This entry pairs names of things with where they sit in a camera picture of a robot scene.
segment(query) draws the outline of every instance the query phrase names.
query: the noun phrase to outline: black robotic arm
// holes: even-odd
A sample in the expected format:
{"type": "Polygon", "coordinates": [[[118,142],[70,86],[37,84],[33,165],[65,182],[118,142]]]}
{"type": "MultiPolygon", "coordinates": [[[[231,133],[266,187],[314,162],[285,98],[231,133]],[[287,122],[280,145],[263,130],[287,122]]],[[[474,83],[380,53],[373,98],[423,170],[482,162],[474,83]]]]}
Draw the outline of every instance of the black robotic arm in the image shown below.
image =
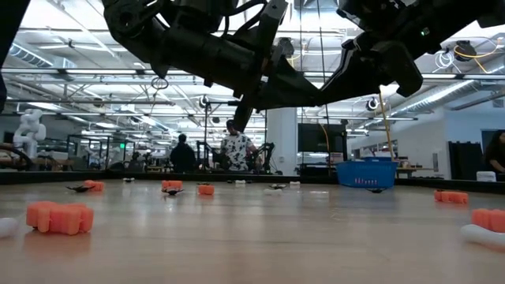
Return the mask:
{"type": "Polygon", "coordinates": [[[478,20],[505,24],[504,0],[340,0],[337,14],[364,30],[342,45],[340,66],[319,90],[273,46],[287,10],[284,0],[103,0],[111,35],[160,77],[170,67],[234,90],[241,98],[235,128],[243,131],[253,109],[314,107],[378,93],[396,81],[412,95],[422,84],[414,60],[435,53],[445,39],[478,20]],[[212,35],[225,18],[253,5],[263,8],[233,35],[212,35]],[[170,27],[156,17],[162,17],[170,27]],[[353,84],[359,78],[360,84],[353,84]]]}

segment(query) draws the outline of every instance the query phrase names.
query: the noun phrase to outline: white foam roll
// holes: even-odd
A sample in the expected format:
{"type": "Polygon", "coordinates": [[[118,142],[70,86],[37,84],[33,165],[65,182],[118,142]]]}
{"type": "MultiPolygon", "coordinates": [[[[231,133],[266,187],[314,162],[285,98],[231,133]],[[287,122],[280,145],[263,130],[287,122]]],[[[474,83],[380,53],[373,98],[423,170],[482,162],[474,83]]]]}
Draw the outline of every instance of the white foam roll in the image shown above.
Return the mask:
{"type": "Polygon", "coordinates": [[[505,249],[505,234],[495,233],[477,225],[466,225],[461,228],[461,235],[465,241],[483,245],[494,245],[505,249]]]}
{"type": "Polygon", "coordinates": [[[0,219],[0,238],[10,237],[16,233],[17,220],[14,218],[1,218],[0,219]]]}
{"type": "Polygon", "coordinates": [[[263,193],[265,195],[281,195],[282,189],[264,189],[263,193]]]}

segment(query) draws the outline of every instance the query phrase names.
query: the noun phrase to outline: ceiling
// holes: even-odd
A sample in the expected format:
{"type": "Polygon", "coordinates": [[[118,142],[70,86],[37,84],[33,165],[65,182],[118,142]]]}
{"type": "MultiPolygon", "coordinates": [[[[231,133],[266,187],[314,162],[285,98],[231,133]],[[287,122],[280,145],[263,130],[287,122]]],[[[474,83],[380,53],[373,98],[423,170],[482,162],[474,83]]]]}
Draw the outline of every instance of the ceiling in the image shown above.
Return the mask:
{"type": "MultiPolygon", "coordinates": [[[[320,1],[319,12],[316,1],[307,1],[304,7],[291,4],[277,36],[292,39],[295,50],[297,50],[293,60],[293,66],[296,69],[317,73],[325,71],[324,76],[329,77],[339,65],[342,41],[354,37],[360,31],[352,23],[336,15],[334,0],[320,1]]],[[[255,7],[245,14],[231,17],[230,30],[237,30],[258,10],[259,8],[255,7]]],[[[481,59],[481,63],[485,64],[487,61],[503,56],[502,46],[496,47],[497,44],[500,44],[500,30],[503,30],[503,27],[481,29],[477,23],[473,23],[443,43],[442,47],[453,47],[456,40],[469,40],[477,48],[478,54],[494,51],[493,54],[481,59]]],[[[70,67],[78,69],[150,69],[149,64],[140,62],[110,36],[103,19],[103,5],[98,0],[64,0],[59,4],[52,0],[32,0],[17,33],[15,43],[48,61],[54,62],[65,58],[72,62],[69,63],[70,67]]],[[[457,62],[452,58],[445,58],[441,53],[424,55],[417,59],[416,63],[422,73],[475,73],[479,71],[475,61],[457,62]]],[[[35,66],[14,56],[9,56],[4,68],[13,67],[34,68],[35,66]]],[[[181,117],[153,118],[155,123],[149,124],[141,121],[139,124],[131,122],[127,117],[76,116],[81,118],[81,120],[76,120],[76,123],[82,122],[82,119],[91,122],[106,121],[121,126],[127,125],[130,129],[138,129],[141,134],[149,130],[159,130],[159,126],[163,125],[170,130],[189,133],[190,140],[203,138],[204,119],[198,117],[198,114],[204,113],[203,109],[199,107],[199,100],[204,95],[216,102],[226,102],[233,99],[232,91],[222,86],[214,85],[212,88],[207,88],[201,83],[194,85],[195,78],[190,74],[178,75],[173,79],[169,77],[170,86],[161,91],[151,88],[153,76],[145,76],[143,80],[133,81],[131,78],[118,75],[97,77],[91,74],[81,74],[74,77],[75,81],[65,82],[61,78],[51,75],[6,75],[9,96],[12,98],[33,99],[34,96],[42,96],[47,99],[69,97],[77,100],[103,98],[118,101],[132,101],[134,99],[152,101],[155,99],[157,102],[173,102],[175,106],[134,104],[129,110],[139,114],[151,112],[153,114],[181,114],[181,117]],[[114,83],[97,84],[101,80],[110,80],[114,83]],[[130,82],[118,83],[121,80],[130,80],[130,82]],[[195,114],[195,118],[183,118],[182,116],[186,114],[195,114]]],[[[322,82],[314,82],[314,84],[319,87],[322,82]]],[[[428,82],[419,92],[432,88],[433,85],[434,83],[428,82]]],[[[397,106],[406,100],[395,93],[397,87],[392,84],[384,88],[383,96],[387,107],[397,106]]],[[[330,103],[328,113],[331,116],[370,115],[365,109],[369,97],[371,95],[330,103]]],[[[66,104],[58,107],[63,110],[91,113],[111,111],[107,110],[111,108],[110,105],[97,108],[93,105],[66,104]]],[[[208,125],[221,132],[224,130],[226,118],[233,115],[234,107],[223,104],[219,107],[215,105],[214,108],[213,114],[221,118],[220,122],[209,120],[208,125]]],[[[325,111],[325,108],[314,107],[304,109],[303,113],[299,110],[298,114],[299,116],[317,116],[325,111]]],[[[264,128],[264,123],[264,114],[258,114],[246,129],[246,132],[254,135],[259,144],[264,142],[264,132],[261,130],[264,128]]],[[[91,129],[104,129],[87,122],[83,122],[83,125],[87,125],[91,129]]],[[[208,138],[216,140],[219,135],[211,134],[208,138]]]]}

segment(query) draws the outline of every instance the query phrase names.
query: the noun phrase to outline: pillar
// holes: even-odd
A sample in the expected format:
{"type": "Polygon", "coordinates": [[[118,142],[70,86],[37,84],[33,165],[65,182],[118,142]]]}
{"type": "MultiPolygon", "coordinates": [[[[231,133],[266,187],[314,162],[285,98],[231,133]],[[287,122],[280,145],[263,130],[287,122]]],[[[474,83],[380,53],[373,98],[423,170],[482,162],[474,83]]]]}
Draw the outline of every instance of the pillar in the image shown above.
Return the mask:
{"type": "Polygon", "coordinates": [[[275,144],[271,170],[281,170],[286,176],[296,175],[298,145],[297,109],[268,110],[266,141],[275,144]]]}

